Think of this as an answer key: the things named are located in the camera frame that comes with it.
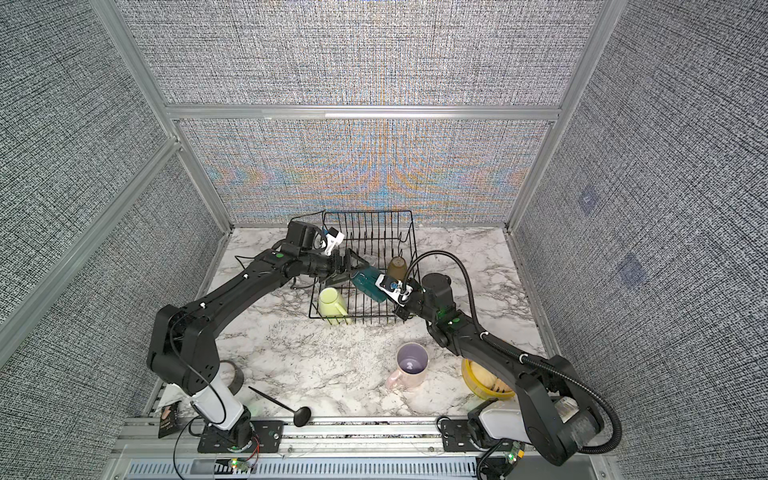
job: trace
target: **red wire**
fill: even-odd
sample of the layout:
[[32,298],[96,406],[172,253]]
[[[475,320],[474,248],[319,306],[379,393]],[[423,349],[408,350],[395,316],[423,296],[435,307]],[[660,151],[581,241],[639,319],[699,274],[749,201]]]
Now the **red wire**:
[[253,450],[253,453],[250,454],[250,457],[248,457],[246,462],[251,460],[253,458],[253,456],[255,455],[256,456],[256,461],[253,463],[255,465],[256,463],[259,462],[259,450],[260,450],[259,449],[259,444],[261,443],[261,441],[259,440],[259,436],[258,435],[256,435],[253,439],[256,440],[256,450]]

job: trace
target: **brown cup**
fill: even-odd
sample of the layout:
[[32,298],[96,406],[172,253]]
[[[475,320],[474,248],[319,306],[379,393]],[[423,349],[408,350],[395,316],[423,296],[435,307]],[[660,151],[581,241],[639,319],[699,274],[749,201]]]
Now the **brown cup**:
[[386,267],[386,274],[402,282],[406,279],[407,270],[408,265],[406,264],[406,259],[395,257],[390,260],[389,265]]

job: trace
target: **ladle handle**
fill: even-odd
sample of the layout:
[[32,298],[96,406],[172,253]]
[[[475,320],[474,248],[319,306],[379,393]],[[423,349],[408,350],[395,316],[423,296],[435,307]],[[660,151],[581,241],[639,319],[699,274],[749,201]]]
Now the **ladle handle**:
[[255,389],[255,388],[253,388],[252,386],[248,386],[248,388],[249,388],[249,389],[251,389],[251,390],[253,390],[254,392],[258,393],[259,395],[261,395],[261,396],[262,396],[262,397],[264,397],[265,399],[269,400],[270,402],[274,403],[275,405],[281,406],[281,407],[283,407],[285,410],[288,410],[289,412],[292,412],[292,413],[296,413],[296,410],[294,410],[294,409],[291,409],[291,408],[289,408],[289,407],[285,406],[285,404],[283,404],[283,403],[279,402],[279,401],[278,401],[278,400],[276,400],[276,399],[273,399],[272,397],[268,396],[266,393],[264,393],[264,392],[259,392],[258,390],[256,390],[256,389]]

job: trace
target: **light green mug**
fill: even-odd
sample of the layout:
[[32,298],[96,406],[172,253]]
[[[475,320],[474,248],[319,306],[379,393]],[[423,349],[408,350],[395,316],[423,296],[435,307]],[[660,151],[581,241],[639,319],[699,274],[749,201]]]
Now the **light green mug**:
[[339,319],[329,317],[349,315],[346,311],[346,306],[344,305],[344,299],[342,298],[341,293],[335,288],[329,286],[328,288],[323,289],[323,291],[320,292],[319,300],[320,301],[317,303],[317,310],[320,312],[321,316],[326,317],[331,325],[339,325]]

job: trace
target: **black ladle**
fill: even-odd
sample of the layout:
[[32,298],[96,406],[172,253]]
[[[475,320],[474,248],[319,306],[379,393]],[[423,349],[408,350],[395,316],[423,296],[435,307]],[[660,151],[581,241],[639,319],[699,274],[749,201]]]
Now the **black ladle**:
[[291,409],[290,407],[286,406],[285,404],[281,403],[277,399],[273,399],[272,397],[268,396],[264,392],[259,392],[252,386],[248,387],[249,389],[253,390],[254,392],[258,393],[265,399],[269,400],[270,402],[274,403],[277,406],[283,407],[285,410],[288,410],[289,412],[293,412],[293,424],[297,427],[303,427],[308,423],[310,418],[312,417],[312,410],[310,410],[309,407],[301,407],[298,410]]

